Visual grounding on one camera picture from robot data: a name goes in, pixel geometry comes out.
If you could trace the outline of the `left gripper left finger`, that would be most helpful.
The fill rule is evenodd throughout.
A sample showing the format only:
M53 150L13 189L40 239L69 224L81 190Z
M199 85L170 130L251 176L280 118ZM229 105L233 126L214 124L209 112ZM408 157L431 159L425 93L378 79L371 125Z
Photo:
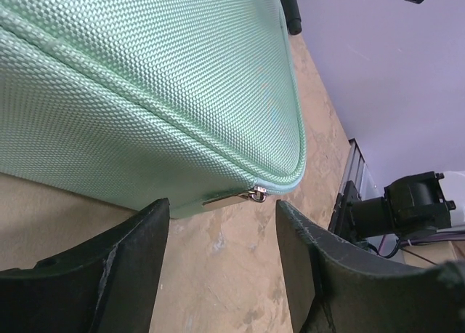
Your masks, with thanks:
M149 332L169 201L27 270L1 272L2 332Z

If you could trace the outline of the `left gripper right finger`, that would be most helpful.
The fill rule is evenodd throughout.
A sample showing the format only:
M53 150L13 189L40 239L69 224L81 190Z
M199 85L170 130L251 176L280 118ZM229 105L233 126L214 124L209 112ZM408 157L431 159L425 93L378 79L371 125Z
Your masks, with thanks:
M294 332L463 332L464 263L417 268L367 252L275 205Z

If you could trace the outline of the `mint green medicine case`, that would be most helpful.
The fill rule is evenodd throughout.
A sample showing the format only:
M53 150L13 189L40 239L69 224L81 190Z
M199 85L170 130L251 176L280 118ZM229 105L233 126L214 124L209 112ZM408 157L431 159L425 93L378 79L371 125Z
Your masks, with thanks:
M175 218L304 176L280 0L1 0L1 172Z

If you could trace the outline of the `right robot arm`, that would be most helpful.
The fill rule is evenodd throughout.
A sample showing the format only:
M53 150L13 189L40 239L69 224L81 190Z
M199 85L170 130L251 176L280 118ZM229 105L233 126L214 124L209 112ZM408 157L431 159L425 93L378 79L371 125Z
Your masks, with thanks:
M403 238L452 225L464 197L464 0L356 0L349 129L384 197L370 208Z

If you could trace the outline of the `black microphone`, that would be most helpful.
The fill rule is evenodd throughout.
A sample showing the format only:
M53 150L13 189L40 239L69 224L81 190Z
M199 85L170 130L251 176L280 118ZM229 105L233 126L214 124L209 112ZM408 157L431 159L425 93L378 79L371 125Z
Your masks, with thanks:
M288 32L292 36L302 32L302 19L297 0L280 0Z

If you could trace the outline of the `black base frame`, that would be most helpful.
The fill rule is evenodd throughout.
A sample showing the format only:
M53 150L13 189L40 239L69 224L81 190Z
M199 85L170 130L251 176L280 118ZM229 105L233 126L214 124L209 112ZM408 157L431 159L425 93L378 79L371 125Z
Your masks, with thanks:
M348 180L344 184L343 191L338 193L336 197L328 230L351 244L370 252L369 242L366 238L358 236L352 217L352 206L359 201L361 201L361 197L355 183Z

